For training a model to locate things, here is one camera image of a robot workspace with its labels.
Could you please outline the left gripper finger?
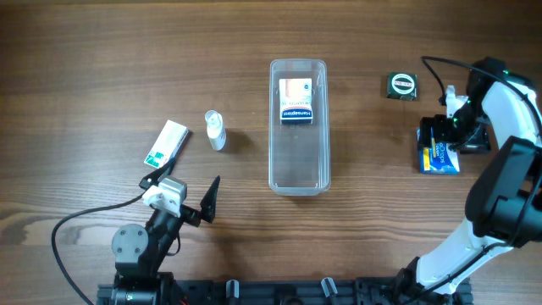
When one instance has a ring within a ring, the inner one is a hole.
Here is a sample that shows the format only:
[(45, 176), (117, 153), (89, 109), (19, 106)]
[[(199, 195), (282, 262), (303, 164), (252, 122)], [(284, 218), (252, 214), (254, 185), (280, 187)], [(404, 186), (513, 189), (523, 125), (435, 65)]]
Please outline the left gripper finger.
[(162, 167), (144, 176), (139, 183), (139, 187), (141, 189), (149, 189), (151, 186), (158, 186), (160, 181), (172, 173), (175, 164), (176, 158), (171, 158)]
[(216, 176), (213, 183), (208, 188), (206, 194), (200, 202), (200, 219), (211, 224), (216, 215), (218, 189), (220, 183), (220, 176)]

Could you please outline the blue yellow VapoDrops box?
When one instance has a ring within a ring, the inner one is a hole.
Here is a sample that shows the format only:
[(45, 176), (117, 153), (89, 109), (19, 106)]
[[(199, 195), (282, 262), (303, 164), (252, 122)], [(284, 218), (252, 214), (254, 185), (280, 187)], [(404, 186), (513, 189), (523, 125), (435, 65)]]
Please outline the blue yellow VapoDrops box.
[(437, 142), (433, 147), (418, 149), (418, 167), (421, 174), (457, 175), (460, 173), (458, 154), (449, 143)]

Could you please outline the white green medicine box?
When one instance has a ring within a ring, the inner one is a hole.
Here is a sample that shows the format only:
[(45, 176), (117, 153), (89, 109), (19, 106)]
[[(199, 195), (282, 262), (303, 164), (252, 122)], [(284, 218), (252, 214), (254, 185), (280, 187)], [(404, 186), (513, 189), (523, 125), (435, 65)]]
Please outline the white green medicine box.
[(177, 156), (189, 133), (184, 125), (168, 120), (143, 163), (155, 169), (161, 168)]

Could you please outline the small dark green box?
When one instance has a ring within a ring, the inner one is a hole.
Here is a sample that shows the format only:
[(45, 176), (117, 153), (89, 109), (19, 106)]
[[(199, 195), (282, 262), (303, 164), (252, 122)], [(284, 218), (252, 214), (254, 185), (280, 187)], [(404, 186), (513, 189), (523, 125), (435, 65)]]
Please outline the small dark green box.
[(414, 101), (418, 97), (417, 76), (408, 73), (390, 72), (387, 79), (386, 97)]

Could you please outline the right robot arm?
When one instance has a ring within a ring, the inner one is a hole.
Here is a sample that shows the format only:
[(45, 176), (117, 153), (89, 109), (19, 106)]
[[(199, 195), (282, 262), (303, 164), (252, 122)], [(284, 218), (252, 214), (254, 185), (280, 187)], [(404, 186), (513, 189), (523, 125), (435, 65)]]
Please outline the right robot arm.
[(414, 258), (390, 285), (396, 304), (459, 304), (458, 288), (491, 259), (541, 240), (541, 113), (533, 82), (486, 57), (467, 64), (466, 93), (443, 86), (446, 114), (420, 121), (418, 147), (498, 152), (467, 194), (465, 217), (432, 252)]

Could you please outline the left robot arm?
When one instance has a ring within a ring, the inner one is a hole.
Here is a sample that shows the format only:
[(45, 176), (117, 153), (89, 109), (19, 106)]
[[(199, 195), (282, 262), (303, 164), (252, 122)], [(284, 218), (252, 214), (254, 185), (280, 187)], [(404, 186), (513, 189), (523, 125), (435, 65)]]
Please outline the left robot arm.
[(171, 272), (159, 270), (169, 249), (180, 240), (182, 225), (211, 224), (216, 214), (220, 177), (216, 176), (194, 209), (184, 204), (187, 184), (171, 175), (176, 160), (170, 159), (141, 179), (143, 202), (153, 209), (145, 225), (124, 225), (112, 239), (116, 274), (112, 286), (101, 286), (99, 304), (187, 304)]

